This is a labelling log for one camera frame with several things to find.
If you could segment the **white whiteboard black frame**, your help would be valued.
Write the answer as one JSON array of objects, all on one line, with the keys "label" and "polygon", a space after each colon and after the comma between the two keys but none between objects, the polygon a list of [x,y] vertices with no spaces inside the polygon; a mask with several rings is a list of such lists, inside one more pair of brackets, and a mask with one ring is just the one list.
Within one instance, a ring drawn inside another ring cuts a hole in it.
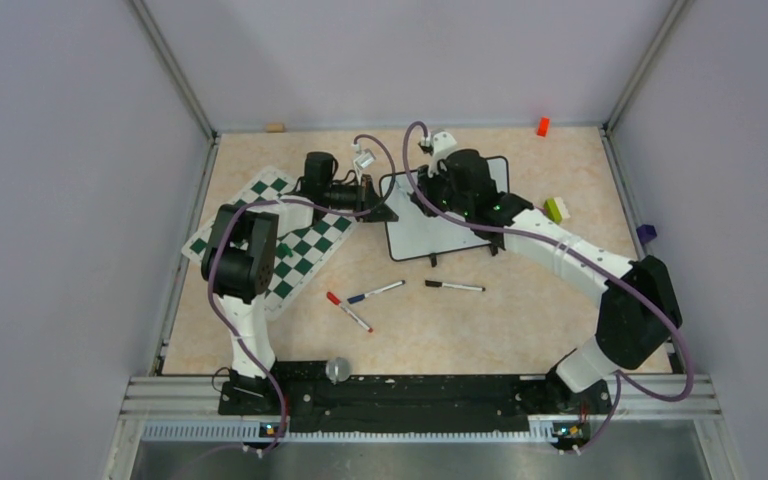
[{"label": "white whiteboard black frame", "polygon": [[402,262],[431,256],[441,256],[473,248],[486,247],[490,242],[471,230],[451,223],[439,216],[426,216],[411,199],[413,189],[405,172],[384,175],[379,187],[385,193],[395,183],[386,205],[398,216],[385,223],[389,255]]}]

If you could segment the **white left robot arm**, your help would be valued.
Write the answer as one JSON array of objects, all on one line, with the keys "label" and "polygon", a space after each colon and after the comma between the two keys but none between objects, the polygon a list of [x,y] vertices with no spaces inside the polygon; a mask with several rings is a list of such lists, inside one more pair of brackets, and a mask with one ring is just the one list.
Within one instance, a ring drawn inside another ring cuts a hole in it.
[{"label": "white left robot arm", "polygon": [[397,220],[375,190],[365,168],[375,160],[359,150],[353,171],[336,177],[338,162],[327,152],[307,154],[296,186],[272,200],[244,206],[223,204],[217,211],[201,261],[208,300],[228,328],[233,350],[229,382],[257,413],[279,404],[281,387],[272,367],[276,356],[266,325],[266,292],[272,282],[279,237],[314,226],[327,214],[365,223]]}]

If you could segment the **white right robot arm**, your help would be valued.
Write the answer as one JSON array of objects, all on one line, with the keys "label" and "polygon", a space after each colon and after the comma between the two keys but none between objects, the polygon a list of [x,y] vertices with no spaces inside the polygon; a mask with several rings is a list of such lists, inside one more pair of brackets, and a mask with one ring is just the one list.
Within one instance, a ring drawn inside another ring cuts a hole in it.
[{"label": "white right robot arm", "polygon": [[549,404],[572,412],[587,388],[619,370],[635,370],[682,324],[666,265],[597,247],[550,220],[528,200],[498,189],[489,162],[474,149],[428,147],[431,162],[410,178],[413,200],[506,252],[549,269],[598,308],[594,335],[562,358],[546,385]]}]

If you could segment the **black cap marker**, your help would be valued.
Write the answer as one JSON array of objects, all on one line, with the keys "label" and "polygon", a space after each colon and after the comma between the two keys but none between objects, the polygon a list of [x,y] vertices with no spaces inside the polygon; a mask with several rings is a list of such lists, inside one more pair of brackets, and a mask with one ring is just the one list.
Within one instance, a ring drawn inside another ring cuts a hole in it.
[{"label": "black cap marker", "polygon": [[424,280],[424,285],[429,288],[449,288],[449,289],[475,291],[475,292],[486,291],[486,287],[483,287],[483,286],[458,284],[458,283],[436,281],[436,280],[429,280],[429,279]]}]

